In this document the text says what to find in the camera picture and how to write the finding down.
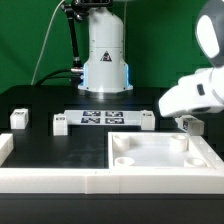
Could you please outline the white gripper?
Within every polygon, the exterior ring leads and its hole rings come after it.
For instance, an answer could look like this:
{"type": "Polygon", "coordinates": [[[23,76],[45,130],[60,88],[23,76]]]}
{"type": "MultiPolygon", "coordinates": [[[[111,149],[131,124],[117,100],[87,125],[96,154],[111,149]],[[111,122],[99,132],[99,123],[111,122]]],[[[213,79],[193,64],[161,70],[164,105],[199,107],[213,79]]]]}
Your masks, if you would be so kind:
{"type": "Polygon", "coordinates": [[[180,117],[224,110],[224,68],[198,69],[184,76],[159,100],[163,117],[180,117]]]}

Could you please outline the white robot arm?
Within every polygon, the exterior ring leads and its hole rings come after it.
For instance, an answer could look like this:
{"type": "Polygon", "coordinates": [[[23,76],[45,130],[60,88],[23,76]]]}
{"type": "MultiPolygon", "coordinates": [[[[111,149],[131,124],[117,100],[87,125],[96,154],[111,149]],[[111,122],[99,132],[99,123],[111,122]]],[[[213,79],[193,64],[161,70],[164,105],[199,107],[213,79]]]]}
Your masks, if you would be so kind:
{"type": "MultiPolygon", "coordinates": [[[[99,95],[133,88],[123,60],[123,22],[107,10],[113,0],[75,0],[89,16],[89,59],[79,88],[99,95]]],[[[159,100],[160,114],[179,117],[224,110],[224,0],[208,0],[197,19],[196,38],[211,66],[184,76],[159,100]]]]}

